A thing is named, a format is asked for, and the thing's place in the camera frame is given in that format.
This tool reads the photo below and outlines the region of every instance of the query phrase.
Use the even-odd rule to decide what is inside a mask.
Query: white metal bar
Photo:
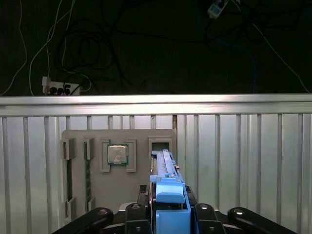
[[[310,190],[309,190],[309,211],[308,211],[308,229],[309,229],[309,234],[312,234],[312,144],[311,144],[311,139],[312,139],[312,132],[310,133]]]
[[[240,126],[240,206],[248,207],[249,115],[241,116]]]
[[[220,211],[237,206],[236,115],[220,116]]]
[[[277,188],[276,188],[276,222],[281,224],[282,206],[282,149],[283,149],[283,116],[277,115]]]
[[[276,222],[278,116],[262,115],[261,215]]]
[[[217,206],[215,116],[198,116],[198,200]]]
[[[235,187],[236,187],[236,191],[235,191],[235,204],[236,206],[239,206],[240,204],[240,172],[241,172],[241,167],[240,167],[240,138],[241,138],[241,115],[236,115],[236,178],[235,178]]]
[[[264,95],[131,95],[80,97],[2,97],[0,105],[203,103],[203,102],[309,102],[309,94]]]
[[[22,117],[7,119],[7,136],[11,233],[24,234],[28,232],[28,225],[31,223],[27,224],[24,119]]]
[[[297,173],[297,233],[301,233],[302,222],[302,174],[303,174],[303,114],[299,114],[298,119],[298,173]]]
[[[108,129],[113,129],[113,116],[108,116]]]
[[[24,157],[25,157],[24,162],[25,162],[25,185],[26,185],[27,233],[32,233],[28,118],[25,117],[23,121],[24,121]]]
[[[3,126],[2,126],[2,118],[0,118],[0,233],[7,233],[9,232],[10,227],[7,227],[7,222],[9,222],[9,217],[7,214],[9,210],[7,210],[6,206],[8,206],[7,201],[9,201],[9,194],[8,194],[8,173],[7,173],[7,159],[5,158],[4,152],[4,140],[3,140]]]
[[[258,178],[259,154],[258,154],[258,116],[249,116],[249,141],[248,141],[248,209],[259,212]]]
[[[281,225],[296,232],[298,185],[298,115],[283,115]]]
[[[301,233],[309,233],[311,115],[303,115]]]
[[[129,128],[130,129],[134,129],[135,128],[135,117],[134,116],[130,116],[129,122],[130,122]]]
[[[151,129],[156,129],[156,116],[151,116]]]
[[[198,116],[186,116],[186,180],[198,197]]]
[[[122,129],[122,116],[113,116],[113,129]]]
[[[177,163],[186,180],[186,116],[177,116]]]
[[[312,102],[204,102],[164,104],[2,105],[0,116],[102,116],[183,114],[295,114],[312,113]]]
[[[216,206],[220,207],[220,115],[215,116],[215,197]]]
[[[49,233],[44,117],[28,118],[31,225],[33,233]]]
[[[57,117],[47,117],[45,121],[46,137],[46,175],[48,189],[48,212],[49,212],[49,233],[59,228],[60,217],[60,189],[61,189],[61,168],[58,151],[59,126]]]
[[[92,117],[87,116],[87,128],[92,129]]]

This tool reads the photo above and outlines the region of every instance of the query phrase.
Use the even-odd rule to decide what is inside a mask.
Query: black cable
[[[202,43],[203,40],[178,40],[178,39],[172,39],[172,38],[169,38],[169,37],[163,37],[163,36],[159,36],[159,35],[153,35],[153,34],[149,34],[149,33],[144,33],[144,32],[129,32],[129,31],[124,31],[124,30],[120,30],[120,29],[117,29],[116,26],[117,26],[117,23],[116,21],[120,20],[120,15],[118,14],[116,20],[114,21],[113,25],[110,25],[104,18],[104,0],[100,0],[100,9],[101,9],[101,17],[102,17],[102,21],[106,24],[106,26],[110,29],[110,32],[113,30],[117,33],[120,33],[120,34],[125,34],[125,35],[133,35],[133,36],[144,36],[144,37],[151,37],[151,38],[157,38],[157,39],[164,39],[164,40],[170,40],[170,41],[173,41],[173,42],[180,42],[180,43]]]
[[[225,52],[225,51],[228,51],[230,49],[233,48],[233,46],[235,46],[235,44],[238,42],[238,40],[240,39],[241,37],[241,33],[242,33],[242,28],[241,28],[241,25],[238,25],[230,30],[228,30],[227,32],[223,33],[222,35],[219,35],[217,37],[212,37],[212,38],[208,38],[208,29],[209,29],[209,26],[212,24],[214,20],[213,19],[210,19],[206,25],[206,28],[205,28],[205,34],[204,34],[204,39],[205,39],[205,45],[213,52],[216,52],[216,53],[222,53],[222,52]],[[225,48],[221,49],[221,50],[218,50],[218,49],[215,49],[213,48],[208,42],[209,41],[212,41],[212,40],[216,40],[224,35],[227,35],[229,34],[230,32],[233,32],[235,30],[239,29],[238,33],[236,34],[235,38],[229,42],[228,46],[226,46]]]
[[[225,5],[225,1],[221,0],[221,2],[219,2],[218,7],[220,7],[221,9],[224,7]]]
[[[67,83],[72,77],[74,77],[74,76],[83,76],[83,77],[85,78],[85,81],[87,80],[87,81],[91,82],[91,84],[93,84],[93,86],[95,87],[95,89],[96,89],[97,92],[99,93],[98,86],[94,83],[94,81],[93,81],[91,78],[85,77],[85,74],[83,74],[83,73],[73,73],[73,74],[70,74],[70,75],[66,78],[66,80],[64,81],[64,83],[63,83],[64,92],[65,92],[65,90],[66,90],[66,87],[65,87],[66,83]]]
[[[126,9],[138,7],[143,4],[147,4],[153,0],[126,0]]]
[[[277,29],[277,28],[292,28],[292,27],[296,27],[299,24],[299,21],[301,19],[301,16],[303,14],[303,10],[309,7],[312,7],[312,4],[306,3],[306,0],[302,0],[300,7],[295,8],[295,9],[287,9],[287,10],[281,10],[281,11],[272,11],[270,9],[269,6],[263,4],[262,2],[259,2],[255,7],[250,7],[249,5],[247,5],[246,3],[242,2],[241,6],[244,8],[247,8],[250,12],[249,14],[249,19],[251,21],[254,20],[255,16],[266,16],[269,20],[267,20],[267,22],[260,22],[258,21],[258,26],[263,26],[264,29]],[[258,9],[263,9],[266,8],[268,10],[267,13],[261,13],[259,12]],[[280,16],[286,16],[286,17],[290,17],[291,15],[295,15],[295,20],[293,23],[290,24],[273,24],[270,25],[270,21],[273,19],[273,17],[280,17]]]
[[[75,26],[76,25],[80,25],[81,23],[88,23],[88,30],[75,30]],[[97,30],[92,30],[90,29],[90,26],[94,26]],[[65,66],[65,65],[62,65],[61,64],[61,48],[62,48],[62,45],[65,41],[65,37],[70,41],[72,42],[71,40],[75,40],[77,38],[80,37],[81,40],[86,40],[87,38],[92,38],[92,40],[96,41],[96,45],[99,46],[100,43],[102,43],[103,45],[105,45],[108,50],[109,50],[109,53],[110,53],[110,56],[111,56],[111,59],[110,61],[104,66],[104,67],[99,67],[99,68],[96,68],[94,67],[95,64],[97,64],[99,62],[99,56],[97,55],[96,56],[96,59],[93,60],[92,62],[85,62],[84,63],[81,63],[81,61],[78,61],[78,59],[75,59],[75,56],[73,54],[71,54],[71,59],[73,60],[73,64],[71,66]],[[115,48],[114,46],[112,45],[110,39],[109,39],[109,35],[105,32],[105,30],[102,28],[101,25],[99,25],[98,23],[96,22],[93,22],[92,20],[89,20],[89,19],[80,19],[72,24],[70,24],[68,30],[66,31],[63,39],[60,41],[60,43],[58,44],[58,47],[57,47],[57,53],[56,53],[56,56],[55,56],[55,63],[56,63],[56,66],[59,68],[59,70],[61,71],[72,71],[76,68],[79,68],[79,67],[90,67],[92,69],[95,69],[95,70],[106,70],[108,69],[109,67],[111,67],[113,64],[116,65],[117,67],[117,70],[120,74],[120,84],[121,86],[123,86],[123,83],[125,82],[127,85],[128,85],[128,88],[134,88],[134,89],[137,89],[128,79],[126,79],[126,77],[123,75],[122,71],[121,71],[121,67],[120,67],[120,64],[119,64],[119,60],[118,60],[118,57],[117,57],[117,54],[115,52]]]
[[[126,0],[123,0],[123,1],[122,1],[122,5],[121,5],[121,8],[119,9],[119,11],[118,11],[118,13],[117,13],[116,19],[114,20],[113,25],[112,25],[112,27],[110,28],[110,30],[109,30],[109,32],[108,32],[108,36],[109,36],[109,37],[110,37],[110,36],[114,33],[114,31],[115,31],[115,28],[116,28],[116,26],[117,26],[117,24],[118,24],[118,22],[119,22],[119,20],[120,20],[120,18],[121,18],[121,16],[122,16],[122,13],[123,13],[123,11],[125,10],[125,4],[126,4]]]

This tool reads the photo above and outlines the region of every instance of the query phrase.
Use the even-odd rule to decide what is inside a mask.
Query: gray bracket
[[[73,197],[65,202],[65,224],[76,219],[76,199]]]
[[[83,156],[87,160],[91,160],[94,157],[94,139],[84,138],[83,139]]]
[[[101,156],[99,157],[99,171],[103,173],[109,173],[111,170],[111,165],[109,165],[108,162],[108,145],[110,143],[109,139],[103,139],[100,142],[101,146]]]
[[[133,173],[137,171],[137,140],[127,139],[126,144],[128,144],[128,165],[127,172]]]
[[[172,138],[170,136],[149,136],[149,155],[152,154],[153,151],[153,143],[168,143],[169,144],[169,151],[173,152],[173,144]]]
[[[89,210],[93,210],[96,208],[96,199],[93,197],[89,202],[88,202]]]
[[[70,160],[75,157],[75,139],[62,139],[61,143],[61,158]]]

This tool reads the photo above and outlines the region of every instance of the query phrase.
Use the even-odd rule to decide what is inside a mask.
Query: tangled cables
[[[215,52],[224,52],[231,49],[237,41],[244,34],[248,41],[251,43],[261,43],[264,40],[265,31],[268,29],[278,29],[278,28],[292,28],[296,27],[299,24],[300,18],[305,8],[312,7],[312,4],[306,3],[306,0],[302,0],[300,7],[294,9],[273,11],[268,5],[264,4],[262,0],[255,6],[249,6],[246,3],[242,2],[240,4],[241,11],[234,12],[224,12],[224,15],[239,16],[242,19],[242,22],[236,25],[235,27],[229,29],[228,31],[222,33],[217,37],[209,37],[207,33],[205,34],[206,45]],[[294,21],[291,23],[276,23],[276,21],[285,21],[291,18],[294,18]],[[210,27],[213,23],[213,20],[210,20],[206,26],[206,32],[209,32]],[[253,25],[256,25],[259,29],[259,33],[254,29]],[[229,42],[229,45],[222,50],[216,50],[209,43],[211,40],[232,34],[236,32],[234,39]]]
[[[68,59],[63,64],[62,49],[65,39],[68,41],[66,50]],[[70,72],[83,67],[103,71],[112,65],[116,65],[119,72],[119,87],[126,85],[128,89],[135,88],[121,71],[119,60],[108,33],[105,32],[101,25],[89,19],[80,19],[70,24],[58,44],[55,65],[63,72]]]

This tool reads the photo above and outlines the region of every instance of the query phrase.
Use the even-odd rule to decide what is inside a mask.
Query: gray panel
[[[33,233],[49,233],[44,117],[28,118],[29,177]]]
[[[26,207],[26,174],[24,149],[24,119],[7,118],[9,190],[12,234],[24,234],[28,230]]]
[[[135,116],[135,129],[151,128],[151,116]]]
[[[198,116],[198,200],[217,204],[219,181],[216,167],[215,116]]]
[[[278,116],[262,115],[261,132],[261,215],[277,221]]]
[[[186,116],[177,116],[177,163],[186,178]]]
[[[186,183],[198,197],[198,116],[186,116]]]
[[[283,115],[281,224],[297,229],[298,115]]]
[[[6,208],[8,206],[7,201],[9,201],[9,194],[8,194],[8,174],[7,174],[7,158],[6,153],[4,152],[4,139],[3,136],[3,126],[2,126],[2,118],[0,118],[0,233],[6,233],[7,230],[9,232],[10,227],[10,210]]]
[[[236,115],[220,116],[220,211],[237,202],[237,120]]]
[[[92,116],[91,128],[92,129],[108,129],[108,116]]]
[[[83,150],[80,149],[86,135],[92,137],[95,142],[95,157],[91,160],[91,191],[92,197],[95,198],[95,206],[112,208],[114,212],[118,210],[121,204],[136,201],[139,185],[149,182],[151,161],[148,154],[149,146],[146,144],[149,137],[164,135],[171,138],[174,155],[176,152],[176,138],[173,130],[65,131],[62,138],[74,138],[76,143],[76,156],[72,159],[72,177],[77,216],[85,213],[85,162]],[[123,165],[111,165],[110,171],[106,173],[99,171],[99,161],[102,156],[101,142],[108,137],[111,143],[134,143],[131,139],[136,139],[136,143],[140,147],[136,147],[136,162],[132,161],[128,164],[131,167],[129,169],[132,169],[131,171],[128,170],[127,166]]]
[[[173,116],[156,116],[157,129],[172,129]]]
[[[60,157],[58,153],[59,130],[58,118],[47,117],[45,121],[46,137],[46,175],[47,175],[47,194],[48,194],[48,217],[49,233],[54,232],[59,227],[59,208],[61,200],[60,190]]]
[[[310,188],[312,188],[311,179],[311,168],[310,162],[312,162],[311,153],[311,115],[303,115],[303,141],[302,141],[302,189],[301,189],[301,233],[309,232],[309,227],[312,225],[311,212],[312,212],[312,193],[310,193]]]

